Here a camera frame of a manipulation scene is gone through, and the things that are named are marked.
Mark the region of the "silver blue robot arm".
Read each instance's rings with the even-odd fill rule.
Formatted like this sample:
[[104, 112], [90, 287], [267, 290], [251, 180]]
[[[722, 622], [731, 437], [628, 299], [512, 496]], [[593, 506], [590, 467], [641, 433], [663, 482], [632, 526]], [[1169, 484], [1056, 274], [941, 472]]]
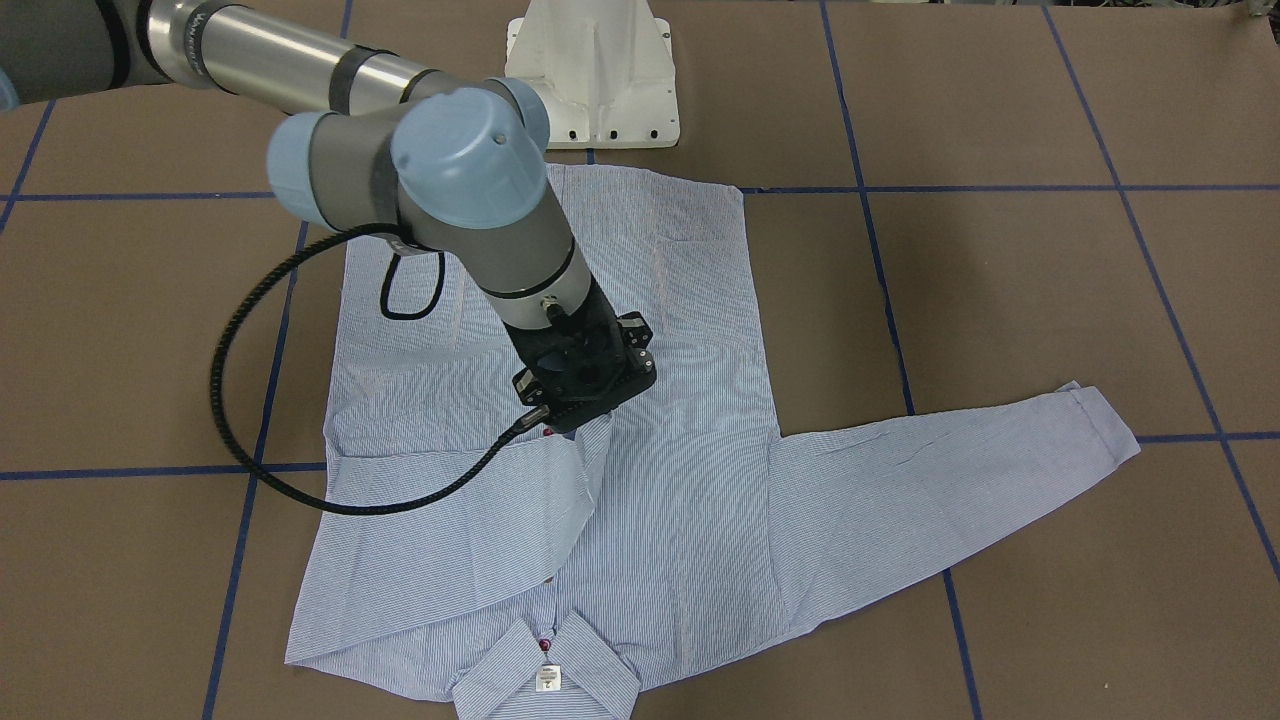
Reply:
[[5, 1], [1, 50], [4, 110], [174, 83], [284, 111], [266, 160], [276, 200], [332, 231], [454, 256], [524, 365], [520, 401], [553, 430], [654, 384], [652, 333], [588, 265], [525, 82], [467, 82], [237, 1]]

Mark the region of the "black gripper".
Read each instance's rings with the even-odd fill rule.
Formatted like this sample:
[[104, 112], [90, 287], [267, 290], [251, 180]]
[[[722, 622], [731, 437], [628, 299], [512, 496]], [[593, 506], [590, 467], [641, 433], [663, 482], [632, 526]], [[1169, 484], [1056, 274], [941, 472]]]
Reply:
[[649, 391], [657, 360], [653, 331], [640, 313], [617, 315], [596, 281], [577, 310], [544, 307], [548, 325], [507, 327], [524, 369], [513, 379], [521, 404], [547, 410], [540, 423], [568, 434]]

